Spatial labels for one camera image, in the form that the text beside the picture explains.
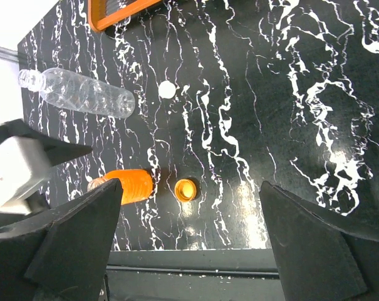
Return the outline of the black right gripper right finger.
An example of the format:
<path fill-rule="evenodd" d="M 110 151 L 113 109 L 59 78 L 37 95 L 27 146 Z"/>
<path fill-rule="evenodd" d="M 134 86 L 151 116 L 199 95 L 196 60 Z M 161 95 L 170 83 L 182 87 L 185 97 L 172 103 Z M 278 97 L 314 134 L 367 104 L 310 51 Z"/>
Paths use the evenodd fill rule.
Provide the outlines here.
<path fill-rule="evenodd" d="M 267 181 L 259 195 L 286 300 L 379 300 L 379 227 Z"/>

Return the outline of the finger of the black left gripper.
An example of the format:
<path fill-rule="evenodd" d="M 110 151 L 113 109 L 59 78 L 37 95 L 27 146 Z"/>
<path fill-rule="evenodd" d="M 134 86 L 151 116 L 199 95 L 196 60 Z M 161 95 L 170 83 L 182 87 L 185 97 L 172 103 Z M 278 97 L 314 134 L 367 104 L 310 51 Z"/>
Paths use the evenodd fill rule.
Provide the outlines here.
<path fill-rule="evenodd" d="M 0 144 L 10 137 L 36 139 L 42 145 L 52 166 L 72 161 L 93 151 L 91 146 L 64 142 L 38 132 L 22 119 L 0 125 Z"/>

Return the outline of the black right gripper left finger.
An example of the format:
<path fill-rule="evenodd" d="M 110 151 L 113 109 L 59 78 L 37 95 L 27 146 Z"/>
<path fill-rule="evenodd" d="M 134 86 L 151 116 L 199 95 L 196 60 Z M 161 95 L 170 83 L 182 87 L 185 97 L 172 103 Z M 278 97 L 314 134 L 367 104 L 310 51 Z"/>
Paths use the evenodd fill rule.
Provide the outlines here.
<path fill-rule="evenodd" d="M 57 208 L 0 227 L 0 300 L 98 300 L 123 189 L 110 180 Z"/>

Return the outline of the orange juice bottle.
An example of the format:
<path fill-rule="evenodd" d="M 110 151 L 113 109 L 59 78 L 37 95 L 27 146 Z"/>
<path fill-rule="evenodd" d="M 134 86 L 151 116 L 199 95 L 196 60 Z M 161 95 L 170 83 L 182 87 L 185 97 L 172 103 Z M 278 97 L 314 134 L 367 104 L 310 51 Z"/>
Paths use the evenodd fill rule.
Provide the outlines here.
<path fill-rule="evenodd" d="M 153 191 L 153 179 L 151 175 L 143 169 L 110 171 L 104 176 L 90 181 L 87 190 L 91 191 L 111 179 L 118 179 L 122 185 L 122 206 L 144 201 L 151 196 Z"/>

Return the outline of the orange bottle cap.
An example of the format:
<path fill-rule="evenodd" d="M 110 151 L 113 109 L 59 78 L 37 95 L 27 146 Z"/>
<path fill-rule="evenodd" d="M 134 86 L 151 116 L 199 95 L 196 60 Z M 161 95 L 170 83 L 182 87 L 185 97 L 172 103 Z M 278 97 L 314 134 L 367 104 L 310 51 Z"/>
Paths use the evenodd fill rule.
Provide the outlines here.
<path fill-rule="evenodd" d="M 177 181 L 174 187 L 174 194 L 175 197 L 183 203 L 194 200 L 197 195 L 195 182 L 190 179 L 181 179 Z"/>

